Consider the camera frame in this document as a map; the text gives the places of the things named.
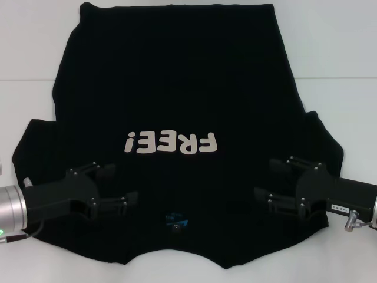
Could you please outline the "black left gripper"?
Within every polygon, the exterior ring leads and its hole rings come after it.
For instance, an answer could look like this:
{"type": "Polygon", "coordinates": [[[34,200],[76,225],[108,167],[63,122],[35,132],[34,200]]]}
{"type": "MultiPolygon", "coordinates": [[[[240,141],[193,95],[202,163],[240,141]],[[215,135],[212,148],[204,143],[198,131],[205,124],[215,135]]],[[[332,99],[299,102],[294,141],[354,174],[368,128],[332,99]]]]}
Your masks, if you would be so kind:
{"type": "Polygon", "coordinates": [[[91,162],[72,168],[72,172],[51,183],[23,189],[27,222],[38,223],[81,213],[91,220],[103,217],[125,216],[129,208],[138,205],[138,192],[120,197],[100,198],[94,180],[112,180],[115,164],[91,162]]]}

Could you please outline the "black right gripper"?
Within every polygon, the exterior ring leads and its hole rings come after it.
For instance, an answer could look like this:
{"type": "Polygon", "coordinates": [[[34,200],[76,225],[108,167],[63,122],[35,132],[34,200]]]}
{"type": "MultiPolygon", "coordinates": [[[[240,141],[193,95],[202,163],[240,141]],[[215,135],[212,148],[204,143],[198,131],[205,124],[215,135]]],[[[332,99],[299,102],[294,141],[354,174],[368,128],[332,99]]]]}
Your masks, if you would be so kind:
{"type": "Polygon", "coordinates": [[[354,210],[360,220],[376,219],[376,185],[333,177],[320,163],[294,156],[270,159],[269,169],[285,176],[301,176],[295,197],[255,187],[255,200],[270,213],[303,220],[304,204],[310,214],[326,210],[348,216],[354,210]]]}

